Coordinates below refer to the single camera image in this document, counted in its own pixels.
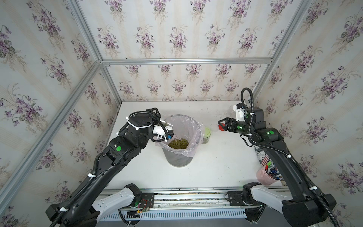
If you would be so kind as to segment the red jar lid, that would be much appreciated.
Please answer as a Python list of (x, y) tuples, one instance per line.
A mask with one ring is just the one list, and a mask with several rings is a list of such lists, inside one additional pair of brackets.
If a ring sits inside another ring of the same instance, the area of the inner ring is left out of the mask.
[(225, 130), (225, 124), (224, 123), (220, 123), (218, 124), (219, 130), (224, 131)]

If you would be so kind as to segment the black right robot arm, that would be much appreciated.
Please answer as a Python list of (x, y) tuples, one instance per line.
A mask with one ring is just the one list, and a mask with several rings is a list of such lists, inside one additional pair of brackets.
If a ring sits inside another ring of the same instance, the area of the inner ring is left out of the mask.
[(266, 126), (263, 110), (254, 106), (252, 90), (243, 88), (241, 92), (246, 91), (250, 95), (250, 106), (242, 100), (233, 107), (236, 117), (224, 118), (218, 124), (224, 131), (240, 134), (247, 146), (262, 149), (287, 183), (292, 197), (283, 199), (269, 192), (261, 183), (250, 183), (244, 186), (244, 202), (260, 202), (273, 208), (292, 227), (309, 227), (327, 218), (333, 226), (338, 227), (339, 222), (333, 214), (337, 204), (335, 198), (331, 194), (324, 194), (308, 177), (279, 131)]

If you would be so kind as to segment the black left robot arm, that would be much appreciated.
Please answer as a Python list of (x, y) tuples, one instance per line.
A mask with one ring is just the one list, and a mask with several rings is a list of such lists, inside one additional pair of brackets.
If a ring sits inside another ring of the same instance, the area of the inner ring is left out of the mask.
[(167, 142), (174, 136), (171, 126), (155, 108), (131, 113), (103, 152), (99, 153), (86, 179), (65, 201), (50, 205), (46, 215), (51, 226), (94, 227), (107, 215), (124, 207), (138, 207), (141, 190), (133, 183), (104, 199), (100, 193), (110, 181), (138, 156), (149, 141)]

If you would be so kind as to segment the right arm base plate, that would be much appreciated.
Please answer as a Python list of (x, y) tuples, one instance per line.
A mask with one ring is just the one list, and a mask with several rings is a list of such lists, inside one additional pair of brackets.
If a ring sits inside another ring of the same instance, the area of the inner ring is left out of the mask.
[(253, 202), (248, 200), (244, 191), (228, 191), (224, 198), (229, 202), (230, 206), (252, 206)]

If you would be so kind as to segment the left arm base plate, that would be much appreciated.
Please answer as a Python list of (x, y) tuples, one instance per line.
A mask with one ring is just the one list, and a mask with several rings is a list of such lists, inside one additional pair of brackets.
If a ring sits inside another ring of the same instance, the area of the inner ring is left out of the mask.
[(155, 193), (142, 193), (138, 195), (131, 205), (124, 207), (127, 211), (144, 212), (154, 207)]

